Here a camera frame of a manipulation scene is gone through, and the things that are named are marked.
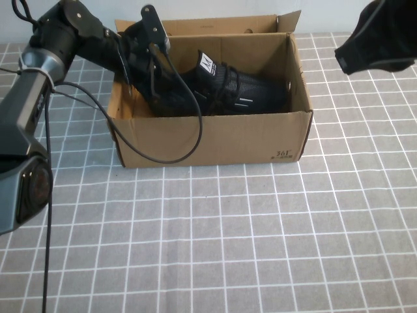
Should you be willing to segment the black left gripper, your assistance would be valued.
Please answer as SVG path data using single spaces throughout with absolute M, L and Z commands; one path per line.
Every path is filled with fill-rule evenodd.
M 150 102 L 155 97 L 156 78 L 175 78 L 166 49 L 166 32 L 161 23 L 136 22 L 125 29 L 130 83 Z

